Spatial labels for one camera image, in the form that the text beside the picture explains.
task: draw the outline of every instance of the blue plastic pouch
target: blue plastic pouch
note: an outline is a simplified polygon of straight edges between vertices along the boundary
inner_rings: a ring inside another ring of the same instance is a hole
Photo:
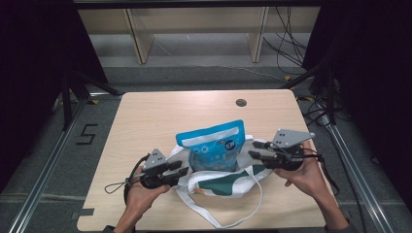
[[[193,172],[236,170],[236,159],[245,143],[243,120],[198,129],[176,135],[177,144],[190,149]]]

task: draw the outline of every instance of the white strap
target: white strap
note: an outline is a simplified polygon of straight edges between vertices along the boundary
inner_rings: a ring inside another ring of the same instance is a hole
[[[177,187],[177,188],[176,188],[176,192],[177,192],[177,194],[180,196],[180,198],[182,199],[182,201],[185,202],[186,205],[188,205],[188,207],[190,207],[192,210],[196,211],[198,214],[200,214],[201,216],[203,216],[203,217],[204,217],[206,220],[208,220],[212,225],[214,225],[215,228],[218,228],[218,229],[228,229],[228,228],[231,228],[231,227],[234,227],[234,226],[239,225],[240,223],[242,223],[242,222],[245,221],[246,219],[248,219],[248,218],[250,218],[251,216],[253,216],[253,215],[258,211],[258,209],[260,208],[261,201],[262,201],[262,199],[263,199],[263,190],[261,189],[260,183],[259,183],[258,180],[255,178],[253,166],[250,166],[250,167],[246,168],[245,171],[246,171],[246,172],[249,174],[249,176],[252,177],[252,178],[255,180],[255,182],[257,183],[258,188],[259,188],[259,190],[260,190],[260,200],[259,200],[259,202],[258,202],[257,207],[255,208],[255,210],[254,210],[249,216],[246,216],[246,217],[244,217],[244,218],[242,218],[242,219],[240,219],[240,220],[238,220],[238,221],[236,221],[236,222],[234,222],[234,223],[232,223],[232,224],[226,225],[226,226],[221,226],[221,224],[209,213],[208,210],[197,206],[197,205],[194,203],[194,201],[189,197],[188,193],[185,191],[185,187],[181,187],[181,186]]]

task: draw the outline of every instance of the light wood surface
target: light wood surface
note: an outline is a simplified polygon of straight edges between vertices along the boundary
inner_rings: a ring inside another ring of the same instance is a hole
[[[236,106],[245,99],[245,107]],[[123,182],[136,162],[154,148],[165,155],[176,146],[180,132],[243,119],[246,133],[255,139],[272,140],[278,128],[307,131],[293,94],[289,90],[211,90],[135,92],[122,97],[106,146],[103,150],[84,209],[93,216],[81,216],[82,231],[102,230],[116,225],[123,210],[122,188],[107,194],[104,187]],[[261,181],[263,201],[257,213],[235,228],[284,228],[324,226],[322,214],[312,200],[285,180],[271,174]],[[242,198],[222,199],[192,195],[222,224],[248,216],[257,206],[258,187]],[[189,209],[174,189],[161,195],[137,223],[140,230],[213,229],[204,218]]]

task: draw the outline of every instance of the person's right hand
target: person's right hand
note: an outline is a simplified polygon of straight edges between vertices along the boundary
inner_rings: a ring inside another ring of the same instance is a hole
[[[312,154],[309,141],[302,143],[304,154]],[[275,169],[275,174],[286,179],[285,186],[294,184],[302,192],[315,198],[322,198],[323,195],[328,195],[329,191],[326,186],[324,176],[319,168],[319,163],[316,158],[305,158],[303,163],[296,171],[286,171],[284,169]]]

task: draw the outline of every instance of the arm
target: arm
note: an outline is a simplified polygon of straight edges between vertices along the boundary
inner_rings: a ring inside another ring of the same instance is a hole
[[[140,173],[142,168],[139,167],[136,173]],[[140,183],[134,183],[130,188],[126,208],[121,216],[114,232],[130,233],[134,229],[136,222],[142,218],[143,214],[152,206],[155,199],[162,193],[170,189],[169,185],[163,185],[155,189],[147,189]]]
[[[309,141],[302,144],[305,149],[310,149]],[[335,199],[330,194],[324,176],[319,168],[316,158],[305,158],[302,166],[296,171],[286,171],[275,169],[279,177],[286,179],[285,186],[294,184],[298,189],[314,198],[326,222],[326,230],[343,230],[349,227],[349,222],[336,204]]]

